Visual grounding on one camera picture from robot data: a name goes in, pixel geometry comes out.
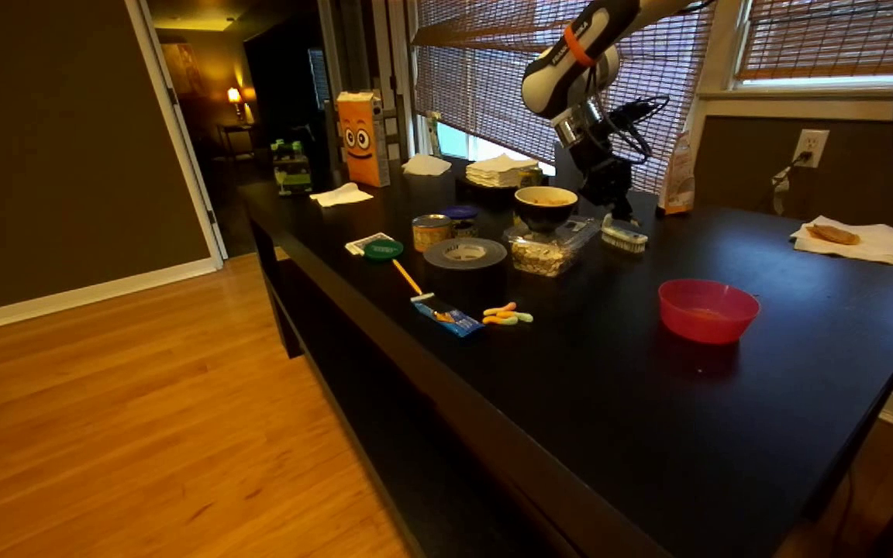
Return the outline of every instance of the power outlet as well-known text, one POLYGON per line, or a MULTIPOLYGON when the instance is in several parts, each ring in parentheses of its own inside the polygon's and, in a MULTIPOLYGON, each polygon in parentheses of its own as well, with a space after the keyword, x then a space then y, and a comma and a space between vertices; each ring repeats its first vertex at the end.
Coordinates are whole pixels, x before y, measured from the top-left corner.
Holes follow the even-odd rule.
POLYGON ((804 127, 793 147, 793 159, 792 159, 793 167, 818 167, 825 143, 828 143, 828 131, 804 127))

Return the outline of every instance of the lamp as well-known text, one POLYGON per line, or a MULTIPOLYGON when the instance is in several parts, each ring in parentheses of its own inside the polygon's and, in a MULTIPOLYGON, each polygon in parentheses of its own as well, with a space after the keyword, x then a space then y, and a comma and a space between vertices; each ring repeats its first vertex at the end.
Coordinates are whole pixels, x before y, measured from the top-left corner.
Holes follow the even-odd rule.
POLYGON ((234 107, 239 107, 239 102, 241 102, 239 87, 231 87, 231 91, 228 91, 228 98, 231 98, 234 107))

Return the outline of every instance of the wooden floor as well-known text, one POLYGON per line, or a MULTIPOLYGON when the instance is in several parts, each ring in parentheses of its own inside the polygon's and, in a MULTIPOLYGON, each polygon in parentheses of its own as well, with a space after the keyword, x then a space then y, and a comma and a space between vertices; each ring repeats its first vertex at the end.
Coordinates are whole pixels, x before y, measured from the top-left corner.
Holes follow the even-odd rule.
POLYGON ((0 554, 407 554, 259 266, 0 330, 0 554))

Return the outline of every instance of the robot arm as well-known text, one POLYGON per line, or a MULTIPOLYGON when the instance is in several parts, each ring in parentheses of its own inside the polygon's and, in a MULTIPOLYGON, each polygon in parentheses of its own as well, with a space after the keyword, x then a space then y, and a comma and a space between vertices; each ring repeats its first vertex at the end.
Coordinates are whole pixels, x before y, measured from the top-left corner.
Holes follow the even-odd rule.
POLYGON ((660 113, 667 96, 626 102, 606 115, 597 93, 618 79, 619 52, 614 45, 619 36, 679 11, 688 11, 688 0, 591 0, 563 28, 563 36, 526 64, 520 82, 525 107, 539 119, 553 119, 556 133, 587 177, 583 195, 610 205, 614 219, 633 219, 626 197, 633 165, 652 154, 633 123, 660 113), (638 161, 614 154, 610 133, 624 135, 638 161))
POLYGON ((571 87, 590 69, 599 69, 597 87, 609 87, 618 74, 619 52, 614 45, 658 20, 685 11, 688 0, 591 0, 563 36, 535 58, 520 79, 520 98, 539 119, 569 113, 571 87))

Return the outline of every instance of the red bowl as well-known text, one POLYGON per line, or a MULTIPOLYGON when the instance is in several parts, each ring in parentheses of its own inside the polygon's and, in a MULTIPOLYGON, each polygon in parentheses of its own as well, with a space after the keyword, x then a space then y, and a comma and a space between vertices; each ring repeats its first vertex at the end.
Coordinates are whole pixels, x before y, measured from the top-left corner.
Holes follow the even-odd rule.
POLYGON ((697 344, 736 344, 759 312, 758 297, 714 278, 669 278, 658 297, 660 322, 697 344))

